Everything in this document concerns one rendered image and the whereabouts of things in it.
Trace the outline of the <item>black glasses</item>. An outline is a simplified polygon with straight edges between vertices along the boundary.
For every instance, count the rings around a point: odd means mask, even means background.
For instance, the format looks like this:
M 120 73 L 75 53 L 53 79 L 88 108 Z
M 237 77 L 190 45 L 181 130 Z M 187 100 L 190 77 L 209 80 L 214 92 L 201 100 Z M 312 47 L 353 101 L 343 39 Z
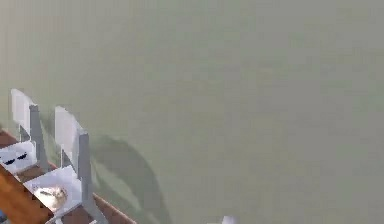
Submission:
M 22 159 L 25 159 L 27 157 L 27 153 L 24 153 L 18 157 L 16 157 L 15 159 L 11 159 L 11 160 L 8 160 L 6 162 L 4 162 L 5 165 L 11 165 L 13 164 L 16 160 L 22 160 Z

